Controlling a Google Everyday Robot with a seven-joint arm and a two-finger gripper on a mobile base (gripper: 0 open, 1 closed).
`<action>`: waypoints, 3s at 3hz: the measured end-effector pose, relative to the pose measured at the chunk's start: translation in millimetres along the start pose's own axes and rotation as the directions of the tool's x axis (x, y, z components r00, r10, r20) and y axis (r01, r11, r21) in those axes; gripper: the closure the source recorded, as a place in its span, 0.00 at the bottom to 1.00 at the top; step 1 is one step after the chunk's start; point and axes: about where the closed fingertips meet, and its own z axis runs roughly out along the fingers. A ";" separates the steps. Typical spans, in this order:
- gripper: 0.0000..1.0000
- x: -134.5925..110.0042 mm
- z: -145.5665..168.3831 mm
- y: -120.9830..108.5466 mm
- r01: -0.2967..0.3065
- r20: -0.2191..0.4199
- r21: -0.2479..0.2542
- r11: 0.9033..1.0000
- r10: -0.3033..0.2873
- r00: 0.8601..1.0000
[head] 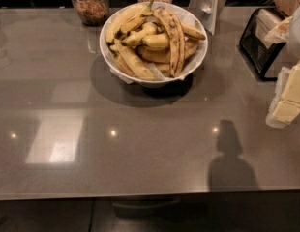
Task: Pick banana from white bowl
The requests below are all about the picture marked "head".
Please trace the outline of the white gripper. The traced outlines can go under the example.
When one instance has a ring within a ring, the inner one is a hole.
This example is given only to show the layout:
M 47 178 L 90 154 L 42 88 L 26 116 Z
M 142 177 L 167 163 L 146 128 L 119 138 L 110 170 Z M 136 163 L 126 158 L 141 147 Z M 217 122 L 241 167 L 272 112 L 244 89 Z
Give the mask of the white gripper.
M 300 114 L 300 63 L 291 70 L 282 67 L 275 86 L 265 122 L 268 126 L 282 129 Z

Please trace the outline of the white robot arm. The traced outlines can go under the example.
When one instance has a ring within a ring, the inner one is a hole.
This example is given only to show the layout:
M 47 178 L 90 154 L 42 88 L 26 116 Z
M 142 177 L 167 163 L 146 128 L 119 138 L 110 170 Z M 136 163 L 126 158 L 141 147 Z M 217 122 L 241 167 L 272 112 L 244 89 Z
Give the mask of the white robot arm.
M 300 6 L 287 27 L 287 51 L 298 59 L 291 69 L 282 67 L 266 116 L 266 124 L 282 129 L 300 114 Z

